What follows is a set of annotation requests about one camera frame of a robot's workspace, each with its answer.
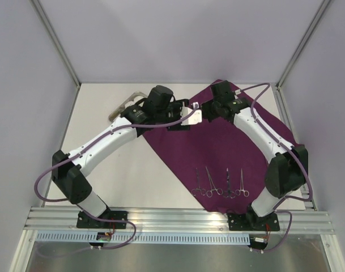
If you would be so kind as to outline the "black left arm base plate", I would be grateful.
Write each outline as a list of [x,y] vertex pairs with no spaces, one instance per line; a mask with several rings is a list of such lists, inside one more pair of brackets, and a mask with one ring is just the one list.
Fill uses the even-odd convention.
[[96,220],[84,211],[80,211],[76,227],[80,229],[125,229],[128,212],[122,210],[107,210]]

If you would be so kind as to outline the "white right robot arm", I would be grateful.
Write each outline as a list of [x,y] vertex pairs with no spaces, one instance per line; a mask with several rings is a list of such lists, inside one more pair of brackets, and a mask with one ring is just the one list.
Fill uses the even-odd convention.
[[211,85],[212,99],[202,104],[203,118],[223,118],[240,129],[264,155],[268,166],[265,187],[248,206],[247,225],[258,230],[292,192],[309,183],[308,151],[277,133],[255,109],[256,100],[239,98],[228,81]]

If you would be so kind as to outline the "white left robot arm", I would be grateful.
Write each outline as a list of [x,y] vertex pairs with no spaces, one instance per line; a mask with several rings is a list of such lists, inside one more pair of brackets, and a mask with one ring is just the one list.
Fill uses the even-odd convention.
[[77,205],[97,227],[108,224],[107,204],[93,191],[87,176],[104,159],[143,133],[166,127],[182,128],[189,101],[177,100],[173,91],[157,85],[138,101],[128,99],[117,117],[102,133],[86,144],[68,152],[57,151],[52,157],[52,180],[66,200]]

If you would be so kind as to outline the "black handled scissors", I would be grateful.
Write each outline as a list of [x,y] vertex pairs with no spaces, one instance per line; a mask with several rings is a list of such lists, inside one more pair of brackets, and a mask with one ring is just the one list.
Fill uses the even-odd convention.
[[234,199],[236,197],[235,192],[231,189],[231,181],[230,181],[230,175],[229,175],[229,169],[226,169],[226,178],[227,178],[227,187],[226,190],[223,191],[223,197]]

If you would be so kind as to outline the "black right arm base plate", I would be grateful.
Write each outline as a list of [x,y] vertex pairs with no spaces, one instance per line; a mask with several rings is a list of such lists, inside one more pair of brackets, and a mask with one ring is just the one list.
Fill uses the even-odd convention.
[[258,217],[253,212],[246,214],[227,213],[230,231],[280,231],[278,216],[272,212],[264,217]]

